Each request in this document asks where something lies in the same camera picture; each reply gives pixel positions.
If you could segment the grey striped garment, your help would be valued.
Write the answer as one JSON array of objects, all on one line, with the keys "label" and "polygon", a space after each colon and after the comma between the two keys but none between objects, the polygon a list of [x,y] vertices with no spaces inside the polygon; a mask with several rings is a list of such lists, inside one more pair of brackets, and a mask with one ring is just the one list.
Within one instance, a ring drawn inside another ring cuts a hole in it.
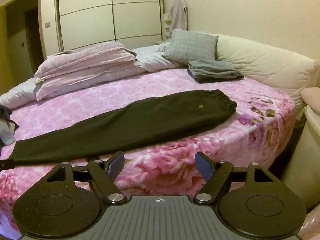
[{"label": "grey striped garment", "polygon": [[15,131],[19,128],[18,124],[11,120],[12,110],[1,105],[1,146],[9,146],[16,141]]}]

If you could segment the white bedside bin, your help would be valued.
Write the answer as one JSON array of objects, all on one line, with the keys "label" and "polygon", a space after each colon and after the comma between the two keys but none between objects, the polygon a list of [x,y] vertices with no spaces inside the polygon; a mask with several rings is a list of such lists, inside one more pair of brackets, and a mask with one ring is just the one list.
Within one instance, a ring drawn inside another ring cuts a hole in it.
[{"label": "white bedside bin", "polygon": [[282,182],[306,205],[319,203],[319,115],[305,107],[306,123]]}]

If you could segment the grey square cushion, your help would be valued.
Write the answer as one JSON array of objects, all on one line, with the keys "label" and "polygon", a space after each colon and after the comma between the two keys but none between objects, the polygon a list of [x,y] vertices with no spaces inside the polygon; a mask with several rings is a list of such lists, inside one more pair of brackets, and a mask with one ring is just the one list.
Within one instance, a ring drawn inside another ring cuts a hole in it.
[{"label": "grey square cushion", "polygon": [[195,60],[214,61],[218,39],[219,36],[175,29],[163,57],[181,64]]}]

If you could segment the folded pink duvet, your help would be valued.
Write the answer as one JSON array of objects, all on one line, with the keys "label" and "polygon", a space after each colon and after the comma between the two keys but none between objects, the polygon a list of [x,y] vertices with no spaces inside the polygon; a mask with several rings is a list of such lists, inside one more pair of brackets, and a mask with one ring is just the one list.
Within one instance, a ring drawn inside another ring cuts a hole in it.
[{"label": "folded pink duvet", "polygon": [[116,41],[99,43],[81,51],[67,50],[49,57],[38,67],[34,75],[35,98],[40,101],[53,92],[104,72],[138,66],[136,53]]}]

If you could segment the folded grey clothes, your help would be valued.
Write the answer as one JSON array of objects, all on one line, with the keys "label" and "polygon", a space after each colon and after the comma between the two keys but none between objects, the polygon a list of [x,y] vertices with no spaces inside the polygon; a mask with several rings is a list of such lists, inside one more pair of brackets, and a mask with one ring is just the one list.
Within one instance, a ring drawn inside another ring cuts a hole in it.
[{"label": "folded grey clothes", "polygon": [[230,63],[216,60],[189,61],[187,72],[198,83],[223,82],[244,78]]}]

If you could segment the wooden bedroom door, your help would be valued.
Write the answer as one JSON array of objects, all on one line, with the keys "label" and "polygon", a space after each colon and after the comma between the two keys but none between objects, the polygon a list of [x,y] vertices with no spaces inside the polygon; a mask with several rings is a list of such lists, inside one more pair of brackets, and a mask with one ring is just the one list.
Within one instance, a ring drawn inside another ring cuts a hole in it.
[{"label": "wooden bedroom door", "polygon": [[46,59],[43,0],[1,0],[1,93],[32,77]]}]

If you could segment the pale pink hanging garment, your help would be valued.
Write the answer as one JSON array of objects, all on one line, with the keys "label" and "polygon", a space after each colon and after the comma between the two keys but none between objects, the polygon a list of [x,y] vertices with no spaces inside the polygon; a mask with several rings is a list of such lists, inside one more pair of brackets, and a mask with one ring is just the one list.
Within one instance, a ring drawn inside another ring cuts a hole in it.
[{"label": "pale pink hanging garment", "polygon": [[174,29],[188,30],[188,7],[184,0],[174,0],[169,16],[170,31]]}]

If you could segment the cream padded headboard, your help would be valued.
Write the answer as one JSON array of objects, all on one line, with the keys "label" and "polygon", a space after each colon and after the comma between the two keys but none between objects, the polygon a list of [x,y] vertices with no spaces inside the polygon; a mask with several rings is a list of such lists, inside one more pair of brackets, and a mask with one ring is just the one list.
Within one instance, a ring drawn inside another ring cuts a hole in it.
[{"label": "cream padded headboard", "polygon": [[301,92],[315,87],[319,63],[307,56],[245,38],[217,36],[216,58],[233,65],[242,75],[281,90],[291,97],[296,110],[303,108]]}]

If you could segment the grey striped quilt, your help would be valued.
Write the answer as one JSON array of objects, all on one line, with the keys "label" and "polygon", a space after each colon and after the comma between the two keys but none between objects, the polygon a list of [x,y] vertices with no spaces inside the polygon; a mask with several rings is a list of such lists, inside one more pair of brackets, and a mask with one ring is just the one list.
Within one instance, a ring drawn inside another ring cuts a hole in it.
[{"label": "grey striped quilt", "polygon": [[180,64],[163,57],[167,46],[165,42],[131,50],[110,41],[51,55],[39,66],[34,77],[1,95],[1,105],[15,109],[100,83],[179,68]]}]

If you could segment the white sliding wardrobe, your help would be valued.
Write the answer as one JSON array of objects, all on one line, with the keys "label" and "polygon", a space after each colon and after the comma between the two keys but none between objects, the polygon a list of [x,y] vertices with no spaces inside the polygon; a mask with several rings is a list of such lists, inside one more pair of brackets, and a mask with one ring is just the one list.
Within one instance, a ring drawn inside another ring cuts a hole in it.
[{"label": "white sliding wardrobe", "polygon": [[57,0],[60,50],[118,41],[129,49],[159,44],[162,0]]}]

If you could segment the black trousers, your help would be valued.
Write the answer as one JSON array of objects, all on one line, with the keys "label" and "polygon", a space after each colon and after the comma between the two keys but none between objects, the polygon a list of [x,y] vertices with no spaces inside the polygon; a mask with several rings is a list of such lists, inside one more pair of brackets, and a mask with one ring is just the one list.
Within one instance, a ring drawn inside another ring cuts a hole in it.
[{"label": "black trousers", "polygon": [[18,141],[9,159],[19,165],[59,163],[135,150],[214,129],[236,108],[237,103],[218,89],[147,98]]}]

